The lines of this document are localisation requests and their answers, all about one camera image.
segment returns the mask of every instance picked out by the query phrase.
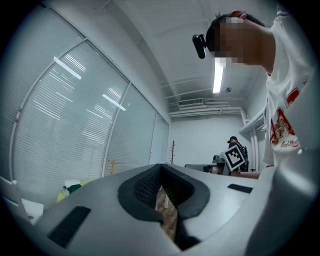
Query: white jersey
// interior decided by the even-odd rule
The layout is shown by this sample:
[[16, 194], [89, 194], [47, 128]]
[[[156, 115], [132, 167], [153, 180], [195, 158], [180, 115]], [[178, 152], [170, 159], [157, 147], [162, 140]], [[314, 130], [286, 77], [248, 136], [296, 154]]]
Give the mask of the white jersey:
[[272, 75], [266, 80], [266, 141], [263, 156], [263, 162], [275, 166], [300, 147], [286, 118], [286, 109], [308, 83], [316, 66], [294, 18], [280, 8], [277, 14], [271, 27], [275, 39], [275, 59]]

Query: ceiling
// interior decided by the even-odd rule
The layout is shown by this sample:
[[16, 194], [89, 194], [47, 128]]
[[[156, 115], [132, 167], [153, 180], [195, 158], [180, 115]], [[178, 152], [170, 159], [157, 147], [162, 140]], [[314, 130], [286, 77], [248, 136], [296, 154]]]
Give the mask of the ceiling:
[[112, 10], [147, 58], [170, 109], [180, 100], [241, 100], [255, 81], [259, 67], [228, 63], [220, 93], [213, 94], [214, 59], [208, 52], [205, 59], [198, 57], [192, 36], [206, 34], [215, 14], [242, 10], [267, 26], [276, 17], [275, 3], [263, 0], [107, 0], [103, 7]]

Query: air conditioner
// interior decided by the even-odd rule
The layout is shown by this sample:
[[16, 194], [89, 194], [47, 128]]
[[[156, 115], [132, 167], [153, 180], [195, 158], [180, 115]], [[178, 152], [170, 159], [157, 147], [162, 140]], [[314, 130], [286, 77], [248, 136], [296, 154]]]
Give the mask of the air conditioner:
[[179, 108], [191, 107], [191, 106], [201, 106], [204, 104], [205, 103], [204, 103], [203, 98], [194, 98], [194, 99], [187, 99], [187, 100], [178, 101]]

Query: wooden floor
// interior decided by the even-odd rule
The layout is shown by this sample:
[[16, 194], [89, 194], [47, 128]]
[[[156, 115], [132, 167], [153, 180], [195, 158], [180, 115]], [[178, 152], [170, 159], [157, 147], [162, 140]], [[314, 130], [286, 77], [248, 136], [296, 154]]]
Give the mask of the wooden floor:
[[156, 197], [155, 209], [163, 215], [164, 221], [162, 229], [174, 241], [177, 226], [177, 210], [174, 207], [174, 205], [170, 202], [170, 200], [168, 208], [165, 209], [165, 200], [166, 193], [165, 190], [162, 188], [161, 191], [158, 192], [158, 195]]

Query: white wall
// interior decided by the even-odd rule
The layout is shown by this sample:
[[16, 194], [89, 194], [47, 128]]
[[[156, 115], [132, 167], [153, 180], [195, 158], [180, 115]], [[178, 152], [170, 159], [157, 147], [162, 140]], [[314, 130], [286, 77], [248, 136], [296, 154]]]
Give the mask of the white wall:
[[[245, 98], [245, 112], [249, 118], [253, 118], [267, 102], [267, 74], [262, 69], [259, 71], [251, 90]], [[263, 163], [265, 150], [265, 134], [261, 130], [256, 131], [259, 151], [259, 170], [262, 170], [267, 165]]]
[[160, 83], [145, 56], [128, 33], [112, 17], [103, 1], [48, 0], [54, 9], [85, 35], [127, 76], [152, 106], [168, 122], [167, 102]]
[[252, 161], [250, 136], [243, 137], [238, 130], [244, 125], [240, 115], [211, 115], [199, 119], [190, 118], [173, 121], [169, 129], [167, 162], [171, 158], [172, 141], [175, 141], [173, 163], [178, 166], [185, 164], [210, 164], [214, 155], [220, 155], [228, 149], [227, 141], [236, 136], [246, 146], [249, 166]]

